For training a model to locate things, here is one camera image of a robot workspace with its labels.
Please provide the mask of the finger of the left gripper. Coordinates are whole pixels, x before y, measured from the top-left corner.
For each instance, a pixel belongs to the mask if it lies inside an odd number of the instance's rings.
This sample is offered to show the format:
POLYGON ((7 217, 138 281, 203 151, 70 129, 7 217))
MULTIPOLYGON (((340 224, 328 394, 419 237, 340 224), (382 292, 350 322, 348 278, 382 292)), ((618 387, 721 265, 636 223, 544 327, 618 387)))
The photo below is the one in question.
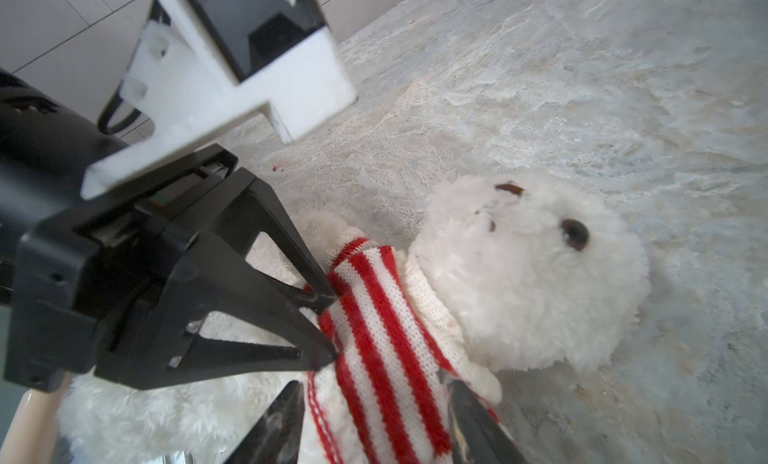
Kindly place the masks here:
POLYGON ((281 249, 307 290, 253 268, 216 235, 199 238, 128 308, 94 375, 150 390, 331 364, 335 346, 307 313, 326 310, 334 292, 303 243, 281 249))
POLYGON ((325 272, 307 248, 270 185, 245 169, 225 178, 209 193, 216 208, 210 230, 240 256, 243 263, 256 239, 267 235, 299 272, 308 289, 293 287, 251 267, 247 283, 257 285, 258 297, 281 296, 297 308, 324 312, 336 300, 325 272))

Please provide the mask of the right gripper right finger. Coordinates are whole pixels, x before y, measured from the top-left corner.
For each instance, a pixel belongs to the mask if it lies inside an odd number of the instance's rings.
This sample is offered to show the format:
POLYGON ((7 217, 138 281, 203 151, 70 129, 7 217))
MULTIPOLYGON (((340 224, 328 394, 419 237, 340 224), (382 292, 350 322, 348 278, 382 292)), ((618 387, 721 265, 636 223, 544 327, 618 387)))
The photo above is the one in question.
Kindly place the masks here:
POLYGON ((450 373, 443 374, 448 393, 448 429, 454 464, 526 463, 508 432, 473 391, 450 373))

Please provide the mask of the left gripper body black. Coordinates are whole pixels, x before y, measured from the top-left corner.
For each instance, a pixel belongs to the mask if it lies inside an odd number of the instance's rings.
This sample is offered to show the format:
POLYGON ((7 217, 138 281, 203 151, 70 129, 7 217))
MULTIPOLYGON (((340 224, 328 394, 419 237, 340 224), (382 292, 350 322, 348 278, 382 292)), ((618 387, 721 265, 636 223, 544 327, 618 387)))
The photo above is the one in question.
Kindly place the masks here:
POLYGON ((50 202, 10 232, 3 302, 12 310, 7 381, 54 392, 65 372, 86 373, 125 338, 134 303, 157 285, 140 257, 159 229, 143 209, 167 211, 228 177, 238 160, 209 146, 90 200, 50 202))

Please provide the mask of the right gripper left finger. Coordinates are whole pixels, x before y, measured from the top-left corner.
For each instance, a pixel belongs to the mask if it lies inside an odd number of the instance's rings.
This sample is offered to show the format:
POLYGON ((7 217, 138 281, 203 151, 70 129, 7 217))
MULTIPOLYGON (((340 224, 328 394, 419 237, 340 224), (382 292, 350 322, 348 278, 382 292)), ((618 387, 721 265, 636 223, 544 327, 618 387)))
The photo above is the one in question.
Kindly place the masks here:
POLYGON ((296 464, 304 415, 304 388, 294 380, 283 388, 225 463, 296 464))

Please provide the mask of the red white striped sweater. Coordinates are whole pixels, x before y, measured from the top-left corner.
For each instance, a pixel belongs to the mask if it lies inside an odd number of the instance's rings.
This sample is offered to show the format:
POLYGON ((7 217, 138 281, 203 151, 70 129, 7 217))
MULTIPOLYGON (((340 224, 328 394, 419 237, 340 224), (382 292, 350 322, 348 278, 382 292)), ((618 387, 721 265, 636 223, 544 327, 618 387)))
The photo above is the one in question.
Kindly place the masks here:
POLYGON ((325 262, 339 299, 318 324, 337 358, 306 379, 299 462, 449 462, 440 371, 464 380, 486 407, 501 400, 499 380, 470 360, 415 259, 352 228, 325 262))

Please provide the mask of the white teddy bear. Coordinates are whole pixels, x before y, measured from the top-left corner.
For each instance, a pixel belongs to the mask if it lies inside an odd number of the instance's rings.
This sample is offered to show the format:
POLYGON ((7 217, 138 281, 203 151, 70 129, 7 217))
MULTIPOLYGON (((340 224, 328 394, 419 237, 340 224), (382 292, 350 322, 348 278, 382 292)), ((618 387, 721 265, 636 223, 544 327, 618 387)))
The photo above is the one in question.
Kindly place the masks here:
MULTIPOLYGON (((296 225, 329 274, 327 250, 355 227, 323 211, 302 213, 296 225)), ((560 361, 581 372, 606 365, 650 293, 647 255, 621 217, 542 173, 438 185, 402 252, 458 322, 470 360, 496 378, 560 361)), ((221 463, 291 381, 303 385, 306 414, 310 373, 250 373, 147 391, 89 373, 74 378, 57 418, 88 463, 149 463, 182 452, 221 463)))

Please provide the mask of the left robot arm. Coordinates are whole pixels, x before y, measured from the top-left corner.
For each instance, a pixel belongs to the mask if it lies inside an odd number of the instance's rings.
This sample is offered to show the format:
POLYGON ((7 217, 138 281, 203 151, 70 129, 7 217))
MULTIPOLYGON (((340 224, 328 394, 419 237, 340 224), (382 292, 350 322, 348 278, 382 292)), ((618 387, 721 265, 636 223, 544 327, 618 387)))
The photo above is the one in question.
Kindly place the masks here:
POLYGON ((336 298, 273 189, 212 145, 99 197, 86 168, 117 138, 1 76, 5 378, 67 373, 148 390, 332 363, 304 315, 336 298))

